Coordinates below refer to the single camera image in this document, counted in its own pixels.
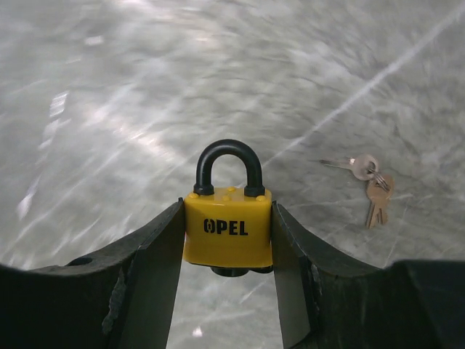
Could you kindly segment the yellow padlock black shackle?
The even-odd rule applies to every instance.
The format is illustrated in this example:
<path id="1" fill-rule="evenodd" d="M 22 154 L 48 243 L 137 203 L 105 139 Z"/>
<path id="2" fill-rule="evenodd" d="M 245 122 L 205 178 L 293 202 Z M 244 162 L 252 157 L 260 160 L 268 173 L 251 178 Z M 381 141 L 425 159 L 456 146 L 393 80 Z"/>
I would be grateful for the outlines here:
<path id="1" fill-rule="evenodd" d="M 236 156 L 246 168 L 246 186 L 214 187 L 214 162 Z M 272 272 L 272 194 L 263 185 L 257 154 L 239 140 L 217 140 L 201 153 L 193 191 L 185 200 L 183 258 L 224 277 Z"/>

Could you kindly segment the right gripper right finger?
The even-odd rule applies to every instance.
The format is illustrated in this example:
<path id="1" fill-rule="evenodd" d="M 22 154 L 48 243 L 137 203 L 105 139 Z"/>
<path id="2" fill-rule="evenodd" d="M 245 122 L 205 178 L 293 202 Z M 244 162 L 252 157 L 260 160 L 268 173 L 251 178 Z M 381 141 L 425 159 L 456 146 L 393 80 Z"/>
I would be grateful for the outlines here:
<path id="1" fill-rule="evenodd" d="M 285 348 L 462 348 L 464 263 L 377 268 L 272 206 L 272 262 Z"/>

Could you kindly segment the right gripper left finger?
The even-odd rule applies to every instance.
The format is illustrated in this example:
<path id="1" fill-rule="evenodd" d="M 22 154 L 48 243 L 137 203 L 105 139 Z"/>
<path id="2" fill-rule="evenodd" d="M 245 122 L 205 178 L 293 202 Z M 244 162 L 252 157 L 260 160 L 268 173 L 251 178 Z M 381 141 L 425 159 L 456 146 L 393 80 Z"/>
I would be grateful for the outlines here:
<path id="1" fill-rule="evenodd" d="M 3 348 L 165 348 L 185 240 L 177 201 L 67 265 L 1 267 Z"/>

